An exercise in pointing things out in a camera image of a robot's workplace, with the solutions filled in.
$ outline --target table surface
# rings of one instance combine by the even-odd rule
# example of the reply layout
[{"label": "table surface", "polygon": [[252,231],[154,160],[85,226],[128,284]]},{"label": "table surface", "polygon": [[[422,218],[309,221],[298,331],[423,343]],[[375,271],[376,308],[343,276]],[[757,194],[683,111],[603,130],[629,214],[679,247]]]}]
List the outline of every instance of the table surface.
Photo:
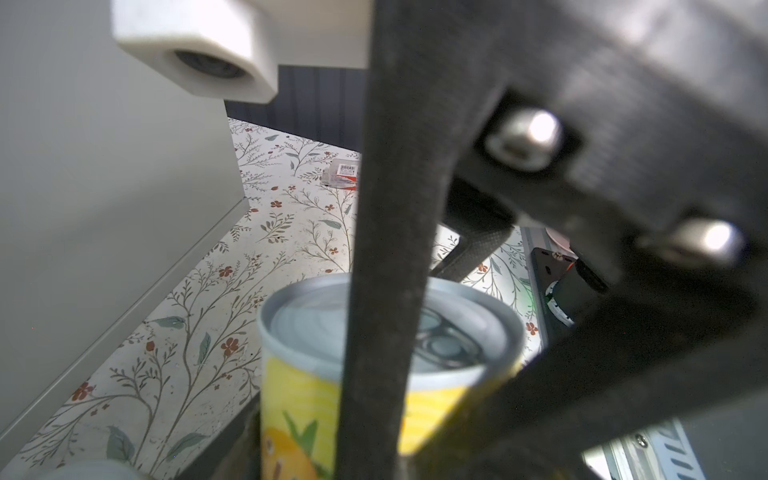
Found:
[{"label": "table surface", "polygon": [[[319,176],[332,159],[359,154],[233,119],[230,129],[250,211],[72,393],[0,480],[96,458],[173,478],[259,391],[262,302],[288,283],[349,271],[356,193],[324,187]],[[457,241],[440,227],[434,261]],[[538,354],[518,228],[463,283],[510,305],[525,324],[524,362]]]}]

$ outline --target yellow can label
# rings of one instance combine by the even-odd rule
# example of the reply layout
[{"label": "yellow can label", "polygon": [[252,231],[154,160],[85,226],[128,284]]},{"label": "yellow can label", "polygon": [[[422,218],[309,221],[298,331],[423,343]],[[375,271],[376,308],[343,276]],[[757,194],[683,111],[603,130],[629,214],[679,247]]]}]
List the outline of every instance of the yellow can label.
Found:
[{"label": "yellow can label", "polygon": [[[261,391],[262,478],[333,477],[341,387],[271,356],[264,357]],[[406,395],[399,451],[408,455],[426,440],[466,387]]]}]

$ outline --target bolt head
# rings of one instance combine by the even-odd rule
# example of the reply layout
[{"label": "bolt head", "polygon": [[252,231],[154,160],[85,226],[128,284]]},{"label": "bolt head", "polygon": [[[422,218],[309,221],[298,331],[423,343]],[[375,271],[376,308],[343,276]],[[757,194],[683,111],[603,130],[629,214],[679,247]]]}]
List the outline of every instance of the bolt head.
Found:
[{"label": "bolt head", "polygon": [[545,169],[563,141],[560,121],[542,108],[509,112],[485,138],[485,150],[497,161],[516,170]]},{"label": "bolt head", "polygon": [[688,269],[727,268],[741,260],[746,239],[732,223],[692,217],[680,222],[668,235],[639,239],[638,246]]},{"label": "bolt head", "polygon": [[645,438],[645,436],[643,436],[643,435],[641,435],[639,433],[636,433],[635,436],[634,436],[634,441],[639,446],[643,447],[644,449],[648,448],[648,440]]}]

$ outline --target tin can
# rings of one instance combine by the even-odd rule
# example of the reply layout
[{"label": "tin can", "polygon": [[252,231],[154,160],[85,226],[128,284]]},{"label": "tin can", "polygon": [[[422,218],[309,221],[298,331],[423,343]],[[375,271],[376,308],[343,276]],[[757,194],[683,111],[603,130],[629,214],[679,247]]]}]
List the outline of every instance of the tin can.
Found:
[{"label": "tin can", "polygon": [[[336,274],[294,283],[261,308],[263,478],[333,477],[350,280]],[[429,279],[400,453],[417,450],[470,387],[516,372],[522,345],[522,321],[509,306]]]}]

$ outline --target can lid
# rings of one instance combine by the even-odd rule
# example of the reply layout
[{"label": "can lid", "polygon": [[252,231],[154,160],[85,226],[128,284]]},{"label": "can lid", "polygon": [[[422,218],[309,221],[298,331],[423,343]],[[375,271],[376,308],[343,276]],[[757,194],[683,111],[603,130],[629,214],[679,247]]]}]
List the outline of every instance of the can lid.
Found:
[{"label": "can lid", "polygon": [[[265,347],[296,368],[338,382],[350,278],[348,274],[321,276],[275,292],[260,314]],[[521,331],[517,316],[495,298],[459,283],[430,279],[409,388],[471,385],[488,362],[510,349],[521,350]]]}]

